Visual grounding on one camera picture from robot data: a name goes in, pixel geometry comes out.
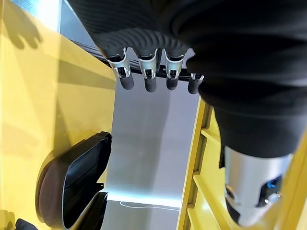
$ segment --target yellow ladder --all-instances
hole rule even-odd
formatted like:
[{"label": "yellow ladder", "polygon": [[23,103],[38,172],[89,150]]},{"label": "yellow ladder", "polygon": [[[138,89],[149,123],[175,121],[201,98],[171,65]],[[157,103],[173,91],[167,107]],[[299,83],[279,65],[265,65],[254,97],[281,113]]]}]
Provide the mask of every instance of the yellow ladder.
[{"label": "yellow ladder", "polygon": [[[177,230],[239,230],[224,201],[219,129],[213,108],[199,100]],[[282,187],[283,198],[248,230],[307,230],[307,134]]]}]

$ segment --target white cable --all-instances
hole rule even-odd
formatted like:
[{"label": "white cable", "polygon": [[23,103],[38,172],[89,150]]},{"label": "white cable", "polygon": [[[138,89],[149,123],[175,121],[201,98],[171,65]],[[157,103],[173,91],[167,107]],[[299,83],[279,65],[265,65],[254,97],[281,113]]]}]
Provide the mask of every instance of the white cable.
[{"label": "white cable", "polygon": [[157,208],[157,209],[164,209],[164,210],[171,210],[171,211],[177,211],[179,212],[180,209],[172,209],[172,208],[165,208],[165,207],[153,207],[153,206],[144,206],[144,207],[131,207],[131,206],[128,206],[128,205],[124,205],[123,204],[124,201],[120,201],[120,205],[124,206],[124,207],[129,207],[129,208]]}]

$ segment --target blue light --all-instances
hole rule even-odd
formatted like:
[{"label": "blue light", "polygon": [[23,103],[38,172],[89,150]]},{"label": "blue light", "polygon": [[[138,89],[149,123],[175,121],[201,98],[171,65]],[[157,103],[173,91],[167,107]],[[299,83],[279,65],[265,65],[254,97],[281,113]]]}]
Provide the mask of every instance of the blue light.
[{"label": "blue light", "polygon": [[268,182],[268,183],[267,183],[267,186],[268,186],[268,188],[275,188],[275,185],[272,184],[271,182]]}]

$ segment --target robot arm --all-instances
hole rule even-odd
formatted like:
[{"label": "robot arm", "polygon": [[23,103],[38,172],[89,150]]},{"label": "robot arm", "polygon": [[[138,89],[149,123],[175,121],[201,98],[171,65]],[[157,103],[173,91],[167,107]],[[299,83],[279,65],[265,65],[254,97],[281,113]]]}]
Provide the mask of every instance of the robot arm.
[{"label": "robot arm", "polygon": [[206,74],[199,92],[219,125],[228,211],[239,225],[257,222],[279,199],[307,126],[307,1],[68,2],[127,89],[126,47],[145,83],[154,78],[155,50],[164,48],[169,89],[193,48],[187,67]]}]

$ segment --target yellow wall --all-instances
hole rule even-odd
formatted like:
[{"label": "yellow wall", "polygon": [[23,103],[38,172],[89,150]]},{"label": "yellow wall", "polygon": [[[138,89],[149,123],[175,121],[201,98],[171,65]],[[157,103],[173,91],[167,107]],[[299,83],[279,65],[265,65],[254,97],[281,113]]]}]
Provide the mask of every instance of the yellow wall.
[{"label": "yellow wall", "polygon": [[0,3],[0,230],[18,218],[49,229],[35,211],[39,173],[80,140],[111,131],[116,79],[9,0]]}]

